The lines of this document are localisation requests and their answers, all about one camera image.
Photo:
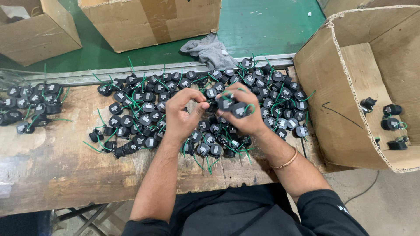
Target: concrete floor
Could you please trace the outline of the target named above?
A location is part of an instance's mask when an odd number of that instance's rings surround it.
[[[363,192],[375,180],[376,170],[358,169],[325,174],[343,202]],[[394,173],[381,170],[378,181],[364,195],[350,201],[347,209],[371,236],[417,236],[420,231],[420,171]],[[133,201],[108,205],[94,221],[108,236],[121,235],[128,220]],[[67,213],[61,210],[58,215]],[[94,212],[84,214],[89,218]],[[71,236],[83,223],[72,218],[57,226],[53,236]],[[86,229],[83,236],[96,236]]]

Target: forearm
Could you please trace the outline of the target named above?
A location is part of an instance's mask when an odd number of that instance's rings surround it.
[[[163,138],[137,192],[130,220],[154,218],[169,222],[175,204],[180,146]]]
[[[259,148],[273,166],[281,166],[294,155],[294,148],[268,128],[255,135]],[[274,170],[284,189],[297,202],[300,195],[317,189],[331,189],[322,174],[300,153],[288,166]]]

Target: worn wooden table surface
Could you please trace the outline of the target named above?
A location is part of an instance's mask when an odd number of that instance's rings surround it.
[[[294,68],[289,68],[289,74],[297,80]],[[89,140],[88,133],[102,125],[97,108],[107,122],[111,117],[108,106],[113,102],[112,96],[100,96],[97,86],[73,87],[62,113],[51,116],[73,122],[54,121],[24,135],[17,134],[15,125],[0,127],[0,215],[133,199],[156,150],[141,150],[117,160],[112,153],[98,153],[82,143],[100,148]],[[195,103],[187,106],[192,110]],[[321,172],[348,169],[324,162],[315,132],[309,127],[308,142],[294,138],[290,131],[287,142]],[[117,139],[118,146],[125,142]],[[221,158],[212,175],[201,170],[192,156],[180,154],[177,193],[278,181],[255,142],[251,147],[256,147],[249,152],[252,165],[245,154]],[[205,159],[197,158],[207,166]]]

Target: bracelet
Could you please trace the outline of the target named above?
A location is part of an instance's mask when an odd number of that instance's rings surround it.
[[[281,166],[272,166],[270,164],[270,167],[273,168],[274,170],[281,170],[281,169],[285,168],[286,166],[290,165],[290,163],[292,163],[296,159],[296,157],[297,157],[297,149],[295,147],[292,147],[292,148],[294,148],[294,155],[290,159],[290,161],[286,162],[285,164],[283,164]]]

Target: cardboard box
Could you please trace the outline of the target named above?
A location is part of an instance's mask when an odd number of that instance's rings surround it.
[[[40,13],[10,24],[0,18],[0,53],[15,62],[28,66],[82,47],[73,17],[57,0],[0,0],[0,5]]]
[[[394,5],[420,5],[420,0],[318,0],[325,14],[330,17],[341,11],[351,9],[377,8]]]
[[[294,57],[310,117],[327,161],[407,172],[420,169],[420,6],[355,9],[332,15]],[[360,101],[378,100],[363,115]],[[381,128],[383,106],[408,128]],[[407,150],[388,141],[408,135]],[[380,149],[375,143],[380,137]]]
[[[116,52],[215,32],[221,0],[79,0]]]

